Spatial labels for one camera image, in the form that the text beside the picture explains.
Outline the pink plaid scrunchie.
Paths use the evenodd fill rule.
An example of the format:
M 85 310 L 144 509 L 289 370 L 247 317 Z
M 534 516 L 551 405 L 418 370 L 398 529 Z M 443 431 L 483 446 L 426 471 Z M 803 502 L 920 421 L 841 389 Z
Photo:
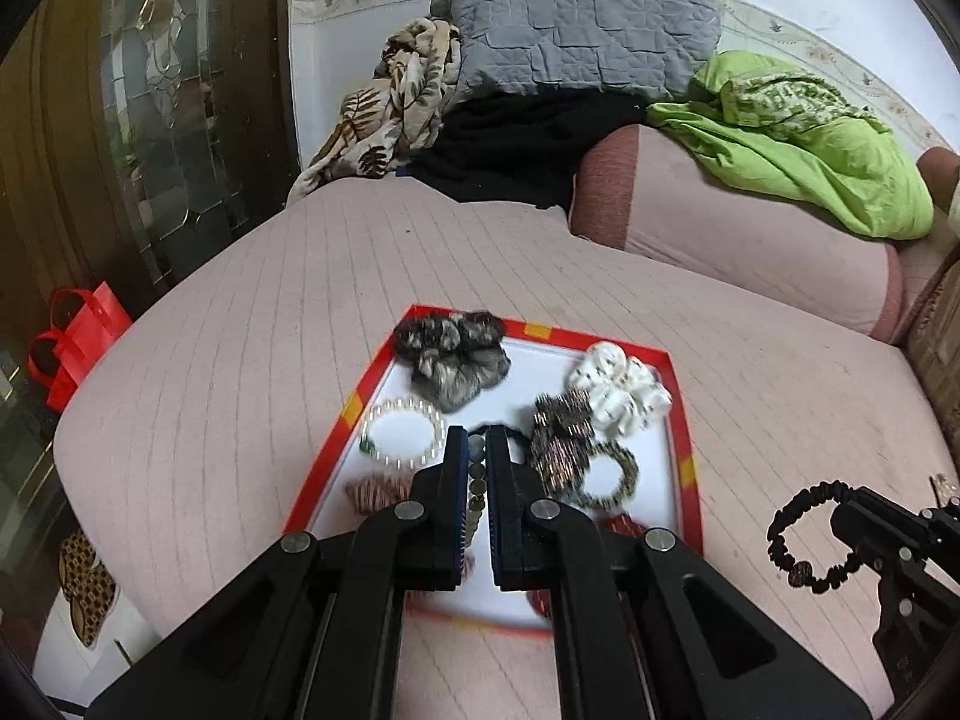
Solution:
M 371 473 L 361 478 L 348 481 L 345 494 L 352 504 L 353 511 L 360 517 L 368 518 L 381 511 L 392 509 L 404 500 L 412 499 L 413 486 L 416 474 L 412 472 L 386 475 L 386 473 Z M 474 496 L 470 492 L 472 482 L 469 478 L 457 481 L 454 491 L 443 496 L 443 500 L 457 499 L 457 582 L 466 582 L 475 567 L 475 556 L 472 553 L 472 539 L 477 532 L 478 522 L 482 518 L 483 496 Z

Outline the dark red dotted scrunchie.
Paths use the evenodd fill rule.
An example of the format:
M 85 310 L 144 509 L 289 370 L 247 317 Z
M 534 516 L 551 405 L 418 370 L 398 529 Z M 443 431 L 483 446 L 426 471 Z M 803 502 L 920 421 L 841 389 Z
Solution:
M 646 532 L 646 528 L 633 520 L 628 514 L 597 518 L 596 525 L 604 532 L 628 536 L 628 538 L 641 538 Z M 540 617 L 551 619 L 551 601 L 548 590 L 530 590 L 526 593 L 526 598 L 529 605 Z

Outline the black beaded hair claw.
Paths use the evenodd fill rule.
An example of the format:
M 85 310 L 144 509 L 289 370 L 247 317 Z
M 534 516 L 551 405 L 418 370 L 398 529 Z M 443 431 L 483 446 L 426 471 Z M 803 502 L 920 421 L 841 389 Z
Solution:
M 586 390 L 535 399 L 527 465 L 539 473 L 545 493 L 567 493 L 583 481 L 592 444 L 594 426 Z

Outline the white cherry print scrunchie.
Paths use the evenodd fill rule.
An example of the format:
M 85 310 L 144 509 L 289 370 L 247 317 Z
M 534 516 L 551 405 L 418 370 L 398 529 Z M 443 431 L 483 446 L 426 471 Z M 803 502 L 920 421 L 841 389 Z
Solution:
M 667 418 L 674 405 L 654 367 L 612 341 L 591 344 L 565 385 L 586 397 L 592 424 L 606 434 L 633 436 Z

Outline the grey sheer scrunchie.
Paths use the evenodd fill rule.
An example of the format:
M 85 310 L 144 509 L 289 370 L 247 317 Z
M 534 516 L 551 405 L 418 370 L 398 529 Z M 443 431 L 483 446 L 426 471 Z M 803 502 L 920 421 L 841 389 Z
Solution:
M 486 310 L 428 312 L 402 320 L 392 344 L 412 365 L 413 388 L 450 415 L 505 380 L 511 369 L 505 336 L 505 322 Z

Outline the striped floral cushion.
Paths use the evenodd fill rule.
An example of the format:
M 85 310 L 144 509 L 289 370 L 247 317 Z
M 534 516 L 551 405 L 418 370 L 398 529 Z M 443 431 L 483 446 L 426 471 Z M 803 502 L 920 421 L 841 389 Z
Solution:
M 907 358 L 939 421 L 953 463 L 960 447 L 960 263 L 940 278 L 907 339 Z

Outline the leopard print slipper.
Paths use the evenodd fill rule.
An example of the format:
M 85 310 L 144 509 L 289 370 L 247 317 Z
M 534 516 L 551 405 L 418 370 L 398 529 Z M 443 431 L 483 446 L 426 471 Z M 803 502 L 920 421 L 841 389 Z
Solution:
M 76 639 L 93 649 L 116 601 L 117 585 L 82 530 L 60 544 L 57 574 Z

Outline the pink bolster pillow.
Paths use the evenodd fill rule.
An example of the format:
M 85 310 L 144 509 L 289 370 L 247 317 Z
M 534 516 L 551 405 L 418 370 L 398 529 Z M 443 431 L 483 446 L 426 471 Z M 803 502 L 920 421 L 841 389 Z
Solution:
M 895 247 L 818 208 L 737 192 L 646 125 L 610 133 L 576 174 L 569 229 L 890 343 L 903 309 Z

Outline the black clothing pile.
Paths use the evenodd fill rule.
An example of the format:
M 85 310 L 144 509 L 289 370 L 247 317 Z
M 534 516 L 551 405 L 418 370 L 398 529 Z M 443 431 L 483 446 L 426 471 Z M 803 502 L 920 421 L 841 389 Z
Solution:
M 443 115 L 434 145 L 404 172 L 459 203 L 568 210 L 584 155 L 615 130 L 644 121 L 646 108 L 638 94 L 601 89 L 469 99 Z

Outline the red gift bag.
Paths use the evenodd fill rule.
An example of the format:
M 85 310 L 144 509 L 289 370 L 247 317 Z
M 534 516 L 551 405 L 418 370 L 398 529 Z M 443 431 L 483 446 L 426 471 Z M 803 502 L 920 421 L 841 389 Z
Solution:
M 132 319 L 109 284 L 94 289 L 57 288 L 49 301 L 49 327 L 26 353 L 26 369 L 46 390 L 46 405 L 61 415 L 83 380 L 109 348 L 132 327 Z

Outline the leaf print cloth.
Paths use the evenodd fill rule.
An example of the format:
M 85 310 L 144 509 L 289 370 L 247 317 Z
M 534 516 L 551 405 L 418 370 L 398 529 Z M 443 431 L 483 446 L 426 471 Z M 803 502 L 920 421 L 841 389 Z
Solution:
M 286 203 L 343 177 L 382 179 L 431 148 L 461 65 L 462 37 L 449 21 L 421 16 L 387 37 L 373 78 L 343 96 L 332 132 Z

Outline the green blanket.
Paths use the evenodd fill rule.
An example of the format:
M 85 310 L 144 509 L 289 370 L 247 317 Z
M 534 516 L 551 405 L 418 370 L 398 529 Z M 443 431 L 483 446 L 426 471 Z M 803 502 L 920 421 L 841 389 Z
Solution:
M 893 130 L 833 83 L 745 50 L 713 55 L 692 98 L 656 103 L 647 121 L 734 190 L 827 211 L 860 238 L 929 234 L 934 202 Z

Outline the wooden glass door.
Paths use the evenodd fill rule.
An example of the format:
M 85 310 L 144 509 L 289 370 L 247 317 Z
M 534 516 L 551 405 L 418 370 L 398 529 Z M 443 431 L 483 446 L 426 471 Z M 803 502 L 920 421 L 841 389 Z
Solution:
M 107 284 L 142 312 L 296 176 L 286 0 L 2 0 L 2 337 Z

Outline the grey quilted pillow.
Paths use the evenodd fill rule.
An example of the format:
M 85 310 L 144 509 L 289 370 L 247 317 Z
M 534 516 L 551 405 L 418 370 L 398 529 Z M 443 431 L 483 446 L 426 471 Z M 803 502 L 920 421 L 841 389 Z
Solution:
M 431 0 L 460 32 L 454 101 L 600 89 L 685 96 L 721 37 L 716 0 Z

